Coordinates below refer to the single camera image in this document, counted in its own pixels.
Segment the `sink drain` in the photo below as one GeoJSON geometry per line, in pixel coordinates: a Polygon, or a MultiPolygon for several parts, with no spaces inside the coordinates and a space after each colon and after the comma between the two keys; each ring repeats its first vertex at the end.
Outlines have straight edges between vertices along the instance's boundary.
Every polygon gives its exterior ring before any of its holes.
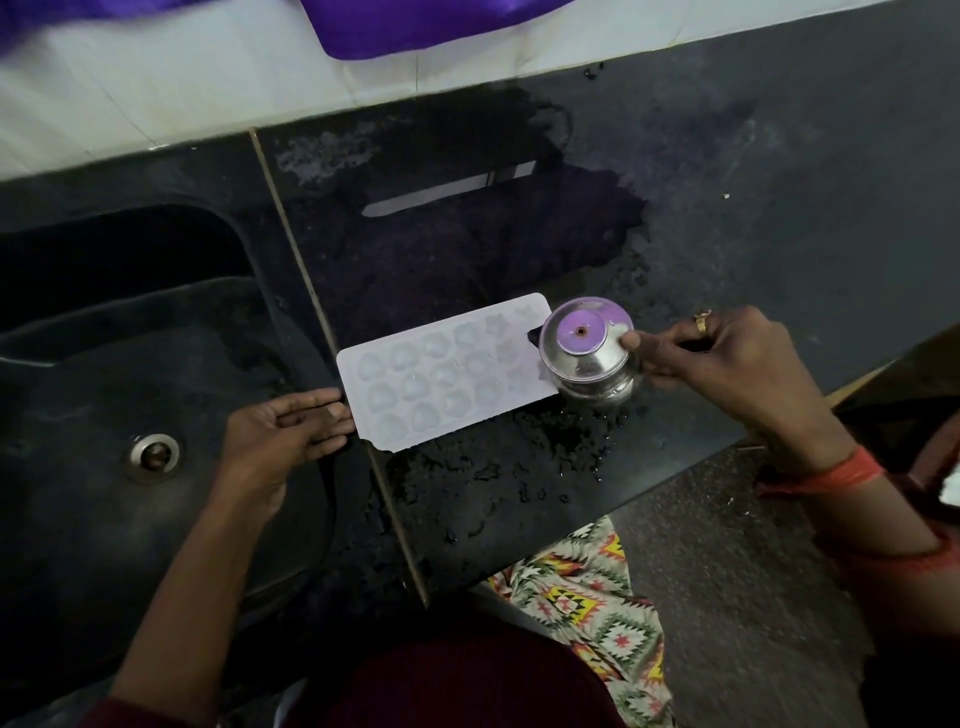
{"type": "Polygon", "coordinates": [[[137,480],[156,482],[177,468],[180,455],[180,443],[170,435],[155,433],[133,441],[126,464],[137,480]]]}

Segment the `red sleeve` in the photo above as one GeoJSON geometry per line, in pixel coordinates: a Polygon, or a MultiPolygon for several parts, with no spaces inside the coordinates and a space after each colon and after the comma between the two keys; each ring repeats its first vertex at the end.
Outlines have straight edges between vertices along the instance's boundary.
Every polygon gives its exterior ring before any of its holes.
{"type": "Polygon", "coordinates": [[[80,728],[189,728],[171,717],[108,697],[84,716],[80,728]]]}

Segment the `white tile wall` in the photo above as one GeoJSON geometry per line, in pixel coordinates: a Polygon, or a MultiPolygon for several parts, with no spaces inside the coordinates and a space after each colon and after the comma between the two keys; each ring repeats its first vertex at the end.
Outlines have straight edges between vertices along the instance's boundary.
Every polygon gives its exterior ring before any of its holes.
{"type": "Polygon", "coordinates": [[[75,23],[0,59],[0,179],[872,2],[575,0],[517,28],[355,62],[324,53],[296,0],[75,23]]]}

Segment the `gold ring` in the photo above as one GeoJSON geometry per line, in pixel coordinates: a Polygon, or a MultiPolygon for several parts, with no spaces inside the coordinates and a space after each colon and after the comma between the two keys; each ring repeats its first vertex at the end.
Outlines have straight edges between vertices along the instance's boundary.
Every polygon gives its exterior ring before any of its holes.
{"type": "Polygon", "coordinates": [[[693,320],[697,322],[697,330],[700,331],[701,336],[707,335],[707,316],[711,313],[713,313],[713,311],[708,308],[706,311],[699,311],[693,316],[693,320]]]}

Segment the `orange bracelet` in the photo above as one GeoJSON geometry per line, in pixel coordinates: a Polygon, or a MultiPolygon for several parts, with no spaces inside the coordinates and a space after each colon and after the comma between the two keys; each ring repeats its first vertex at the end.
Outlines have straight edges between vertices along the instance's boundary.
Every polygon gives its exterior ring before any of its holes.
{"type": "Polygon", "coordinates": [[[832,470],[790,480],[782,485],[757,483],[756,494],[760,497],[791,497],[839,493],[863,485],[875,477],[883,475],[884,472],[867,449],[858,445],[849,459],[832,470]]]}

